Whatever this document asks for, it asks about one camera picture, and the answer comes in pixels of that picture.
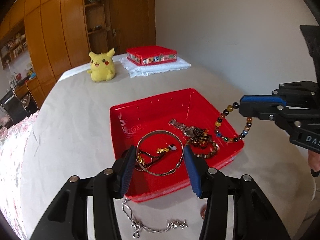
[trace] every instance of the floral bedsheet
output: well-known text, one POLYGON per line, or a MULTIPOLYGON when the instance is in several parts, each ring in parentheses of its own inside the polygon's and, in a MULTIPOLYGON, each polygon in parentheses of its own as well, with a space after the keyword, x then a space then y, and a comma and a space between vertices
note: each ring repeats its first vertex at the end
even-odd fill
POLYGON ((22 240, 27 240, 21 215, 21 167, 25 147, 38 113, 8 130, 0 130, 0 210, 22 240))

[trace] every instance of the silver bangle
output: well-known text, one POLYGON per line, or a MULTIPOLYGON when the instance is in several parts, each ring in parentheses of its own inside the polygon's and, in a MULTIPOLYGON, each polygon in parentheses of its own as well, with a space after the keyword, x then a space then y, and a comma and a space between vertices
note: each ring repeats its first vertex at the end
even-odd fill
POLYGON ((138 159, 139 147, 140 147, 141 143, 142 143, 145 139, 147 139, 148 137, 150 137, 150 136, 152 136, 152 135, 155 135, 155 134, 167 134, 167 135, 170 135, 171 137, 175 138, 175 139, 180 143, 181 148, 182 148, 182 155, 181 155, 180 160, 178 161, 178 163, 176 164, 176 166, 175 166, 172 170, 170 170, 170 171, 168 171, 168 172, 165 172, 165 173, 153 173, 153 172, 151 172, 151 171, 148 171, 145 167, 143 167, 143 165, 142 165, 140 162, 138 162, 138 164, 139 164, 140 168, 141 168, 143 171, 145 171, 145 172, 147 172, 147 173, 149 173, 149 174, 151 174, 151 175, 154 175, 154 176, 167 176, 167 175, 169 175, 169 174, 174 173, 174 172, 176 171, 176 169, 180 167, 180 165, 181 165, 181 163, 182 163, 182 160, 183 160, 183 156, 184 156, 184 149, 183 149, 182 141, 181 141, 175 134, 173 134, 173 133, 171 133, 171 132, 168 132, 168 131, 165 131, 165 130, 156 130, 156 131, 152 131, 152 132, 150 132, 150 133, 147 133, 147 134, 146 134, 145 136, 143 136, 143 137, 140 139, 140 141, 138 142, 137 151, 136 151, 136 158, 138 159))

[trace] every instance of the beaded bracelet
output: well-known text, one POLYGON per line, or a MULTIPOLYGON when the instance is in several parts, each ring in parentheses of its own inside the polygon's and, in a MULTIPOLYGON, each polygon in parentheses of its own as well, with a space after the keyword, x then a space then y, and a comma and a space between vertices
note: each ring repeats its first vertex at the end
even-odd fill
POLYGON ((244 127, 244 130, 242 131, 242 133, 240 135, 238 135, 237 137, 234 138, 229 138, 226 136, 223 136, 222 133, 220 132, 220 126, 222 124, 223 119, 229 115, 230 112, 233 111, 233 109, 238 109, 239 108, 239 104, 237 102, 234 102, 233 105, 229 105, 227 107, 227 109, 223 110, 223 112, 220 114, 220 116, 218 117, 216 123, 215 123, 215 134, 217 137, 221 137, 222 140, 224 140, 226 143, 232 143, 232 142, 238 142, 239 140, 242 140, 247 134, 248 131, 250 130, 250 127, 252 125, 252 118, 251 117, 247 117, 247 124, 244 127))

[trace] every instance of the blue gripper pad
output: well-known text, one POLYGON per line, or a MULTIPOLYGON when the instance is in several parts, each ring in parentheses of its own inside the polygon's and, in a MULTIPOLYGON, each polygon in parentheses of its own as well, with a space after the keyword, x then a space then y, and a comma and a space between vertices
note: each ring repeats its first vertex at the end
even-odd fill
POLYGON ((277 103, 282 106, 286 106, 287 102, 284 101, 281 97, 276 96, 243 96, 240 99, 241 103, 277 103))
POLYGON ((136 163, 136 148, 131 146, 125 157, 124 163, 126 163, 125 169, 122 172, 121 184, 120 184, 120 195, 123 197, 127 193, 133 173, 133 168, 136 163))
POLYGON ((188 145, 184 147, 184 163, 187 168, 192 190, 196 193, 197 197, 200 197, 202 195, 201 178, 193 161, 193 152, 188 145))

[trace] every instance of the bookshelf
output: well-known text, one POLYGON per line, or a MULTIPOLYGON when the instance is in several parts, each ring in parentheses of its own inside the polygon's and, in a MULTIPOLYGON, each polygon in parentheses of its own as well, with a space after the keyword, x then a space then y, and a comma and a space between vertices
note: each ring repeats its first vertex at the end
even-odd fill
POLYGON ((5 69, 8 64, 12 64, 24 52, 28 50, 28 43, 24 24, 10 37, 0 49, 0 59, 2 68, 5 69))
POLYGON ((90 50, 96 54, 108 52, 104 1, 90 3, 84 0, 84 14, 90 50))

